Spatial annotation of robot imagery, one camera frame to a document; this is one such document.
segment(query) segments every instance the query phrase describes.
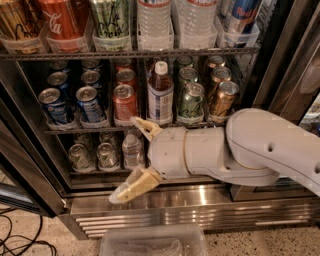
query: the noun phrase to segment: bottle cap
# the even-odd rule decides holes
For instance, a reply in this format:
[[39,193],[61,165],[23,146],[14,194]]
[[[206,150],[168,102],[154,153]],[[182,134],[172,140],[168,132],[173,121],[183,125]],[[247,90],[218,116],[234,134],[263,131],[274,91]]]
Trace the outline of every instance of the bottle cap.
[[156,63],[155,72],[158,75],[164,75],[168,73],[168,64],[165,61],[158,61]]

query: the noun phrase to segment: floor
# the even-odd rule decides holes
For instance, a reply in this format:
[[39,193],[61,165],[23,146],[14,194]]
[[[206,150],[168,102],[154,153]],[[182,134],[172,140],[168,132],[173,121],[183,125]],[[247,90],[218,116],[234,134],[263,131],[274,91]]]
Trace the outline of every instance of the floor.
[[[6,206],[0,205],[0,212]],[[39,228],[40,217],[21,210],[4,214],[12,221],[11,236],[22,235],[34,238]],[[9,220],[0,217],[0,239],[4,239],[9,232]],[[281,226],[254,231],[215,232],[206,234],[208,255],[242,256],[242,255],[320,255],[320,229],[316,225]],[[43,227],[37,241],[46,241],[55,246],[59,256],[99,256],[101,240],[78,241],[60,222],[58,218],[43,218]],[[27,243],[19,237],[12,237],[6,241],[6,246],[15,248]],[[14,254],[3,253],[0,255],[11,256]],[[50,256],[54,255],[48,246],[36,244],[28,249],[24,256]]]

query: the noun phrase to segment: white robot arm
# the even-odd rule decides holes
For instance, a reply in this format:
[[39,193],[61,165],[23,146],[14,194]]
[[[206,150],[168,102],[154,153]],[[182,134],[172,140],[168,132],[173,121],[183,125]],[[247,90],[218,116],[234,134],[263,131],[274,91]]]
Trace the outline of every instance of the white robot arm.
[[161,129],[131,120],[150,141],[148,169],[136,169],[109,197],[125,203],[163,179],[207,175],[247,186],[266,186],[285,175],[320,196],[320,139],[259,109],[234,113],[226,128]]

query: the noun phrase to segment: clear plastic bin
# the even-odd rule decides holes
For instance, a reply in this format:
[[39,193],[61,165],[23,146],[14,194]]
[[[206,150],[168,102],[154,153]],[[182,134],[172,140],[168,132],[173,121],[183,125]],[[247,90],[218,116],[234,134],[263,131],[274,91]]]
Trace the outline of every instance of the clear plastic bin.
[[108,230],[99,256],[207,256],[202,229],[197,224],[177,224]]
[[47,53],[50,50],[46,40],[46,35],[49,32],[49,27],[45,23],[37,38],[27,40],[8,40],[5,35],[1,35],[0,41],[7,49],[9,54],[32,54],[32,53]]
[[141,35],[139,24],[137,25],[138,50],[162,51],[172,50],[174,43],[174,33],[172,22],[170,24],[170,34],[168,36],[148,37]]
[[260,34],[257,24],[254,24],[251,34],[243,35],[225,32],[218,16],[215,17],[214,24],[218,32],[217,45],[219,48],[232,47],[235,43],[246,43],[245,47],[253,47]]
[[107,51],[131,51],[131,36],[121,38],[100,38],[96,36],[96,31],[93,34],[93,42],[97,52]]
[[84,35],[70,40],[56,40],[48,33],[47,41],[54,53],[90,52],[93,46],[93,19],[89,15]]
[[217,30],[212,23],[211,33],[208,35],[187,35],[183,33],[184,24],[179,18],[179,10],[176,1],[172,2],[172,14],[176,32],[178,47],[180,49],[200,50],[214,48],[217,39]]

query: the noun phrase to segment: black cable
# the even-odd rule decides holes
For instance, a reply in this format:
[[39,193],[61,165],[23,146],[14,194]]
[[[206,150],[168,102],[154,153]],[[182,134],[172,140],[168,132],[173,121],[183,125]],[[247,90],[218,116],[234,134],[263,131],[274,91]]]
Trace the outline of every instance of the black cable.
[[[25,237],[25,236],[21,236],[21,235],[11,235],[11,232],[12,232],[12,227],[13,227],[13,224],[12,224],[12,221],[11,219],[8,217],[8,216],[5,216],[5,215],[2,215],[0,214],[0,217],[2,218],[5,218],[9,221],[9,231],[8,231],[8,234],[6,236],[5,239],[0,239],[0,248],[2,248],[2,252],[0,252],[0,256],[5,256],[5,255],[11,255],[11,256],[21,256],[23,255],[23,253],[25,253],[28,249],[30,249],[33,245],[35,244],[40,244],[40,245],[45,245],[45,246],[48,246],[51,250],[51,255],[52,256],[57,256],[57,249],[51,245],[50,243],[48,243],[47,241],[37,241],[40,233],[41,233],[41,230],[42,230],[42,225],[43,225],[43,218],[42,216],[40,216],[40,224],[39,224],[39,228],[38,228],[38,231],[36,233],[36,235],[34,236],[33,239],[30,239],[28,237]],[[25,245],[22,245],[22,246],[19,246],[19,247],[16,247],[16,248],[13,248],[13,249],[10,249],[6,243],[8,243],[9,239],[11,238],[23,238],[27,241],[29,241],[29,243],[25,244]],[[16,250],[19,250],[21,248],[24,248],[22,251],[20,251],[19,253],[14,253],[14,251]]]

